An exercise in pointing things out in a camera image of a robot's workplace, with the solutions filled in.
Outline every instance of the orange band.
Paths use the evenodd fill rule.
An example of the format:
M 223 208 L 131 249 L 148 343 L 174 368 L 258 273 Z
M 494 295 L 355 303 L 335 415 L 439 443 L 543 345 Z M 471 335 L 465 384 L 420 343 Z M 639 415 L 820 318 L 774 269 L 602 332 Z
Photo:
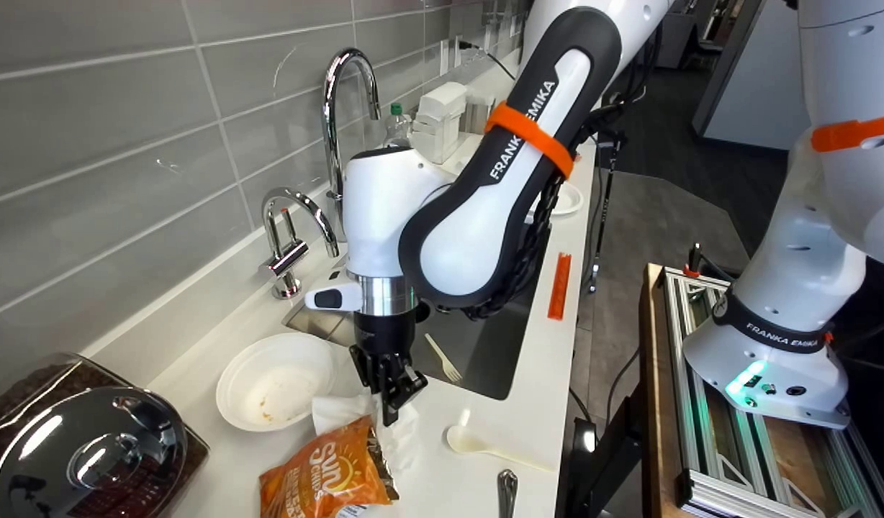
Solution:
M 514 136 L 525 139 L 530 146 L 537 146 L 538 154 L 546 154 L 556 171 L 569 178 L 574 174 L 574 156 L 561 146 L 561 141 L 556 141 L 554 136 L 547 136 L 534 118 L 528 118 L 525 113 L 499 105 L 489 116 L 486 133 L 494 128 L 505 128 Z
M 844 122 L 844 125 L 819 128 L 813 133 L 813 146 L 819 154 L 839 154 L 839 149 L 862 146 L 864 141 L 880 139 L 880 136 L 884 136 L 884 118 Z

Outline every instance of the white bowl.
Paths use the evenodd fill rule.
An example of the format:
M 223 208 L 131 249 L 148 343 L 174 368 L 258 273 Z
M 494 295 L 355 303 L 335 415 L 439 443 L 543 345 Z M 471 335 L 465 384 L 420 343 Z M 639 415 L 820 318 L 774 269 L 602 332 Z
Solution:
M 246 433 L 278 433 L 308 418 L 325 390 L 331 343 L 314 335 L 273 335 L 237 354 L 217 384 L 219 415 Z

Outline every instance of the white countertop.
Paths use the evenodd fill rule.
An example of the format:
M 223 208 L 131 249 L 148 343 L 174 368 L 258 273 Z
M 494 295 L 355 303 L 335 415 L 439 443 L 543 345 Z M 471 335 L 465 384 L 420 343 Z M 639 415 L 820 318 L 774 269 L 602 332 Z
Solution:
M 593 156 L 590 145 L 579 149 L 577 174 L 569 185 L 590 194 Z M 416 463 L 396 476 L 400 500 L 376 506 L 370 516 L 499 516 L 495 476 L 511 466 L 520 476 L 520 518 L 543 518 L 556 512 L 556 487 L 561 463 L 566 413 L 570 364 L 577 343 L 579 282 L 586 277 L 587 211 L 556 215 L 543 264 L 530 323 L 507 400 L 489 400 L 450 384 L 433 379 L 409 407 L 417 410 Z M 551 295 L 558 253 L 570 253 L 570 289 L 566 319 L 551 319 Z M 183 418 L 210 443 L 210 454 L 196 479 L 183 489 L 171 516 L 260 516 L 260 476 L 289 461 L 314 437 L 312 421 L 289 433 L 250 434 L 227 427 L 217 413 L 217 378 L 233 354 L 268 335 L 289 332 L 283 326 L 294 303 L 278 303 L 268 295 L 250 297 L 201 343 L 168 365 L 148 390 L 164 395 Z M 345 348 L 335 348 L 340 378 L 357 384 Z M 471 410 L 471 433 L 494 440 L 499 449 L 530 457 L 551 469 L 507 463 L 476 451 L 458 454 L 448 449 L 443 430 L 458 423 Z

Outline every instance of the debris on counter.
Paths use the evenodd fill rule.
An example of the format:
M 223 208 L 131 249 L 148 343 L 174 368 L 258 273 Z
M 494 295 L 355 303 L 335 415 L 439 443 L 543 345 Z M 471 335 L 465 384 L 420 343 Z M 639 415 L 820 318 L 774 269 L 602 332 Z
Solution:
M 373 418 L 314 437 L 268 469 L 260 489 L 262 518 L 338 518 L 350 506 L 397 500 Z

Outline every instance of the sink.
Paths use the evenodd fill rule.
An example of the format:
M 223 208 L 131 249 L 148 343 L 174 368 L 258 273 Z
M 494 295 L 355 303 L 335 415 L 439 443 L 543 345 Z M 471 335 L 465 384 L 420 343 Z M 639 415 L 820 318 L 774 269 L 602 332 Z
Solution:
M 462 310 L 429 308 L 429 318 L 416 329 L 413 365 L 433 378 L 433 384 L 450 384 L 440 371 L 439 354 L 426 343 L 426 335 L 433 335 L 465 375 L 455 385 L 507 400 L 522 356 L 534 289 L 537 280 L 489 319 L 471 319 Z M 321 313 L 298 306 L 286 326 L 340 345 L 355 345 L 355 318 L 350 313 Z

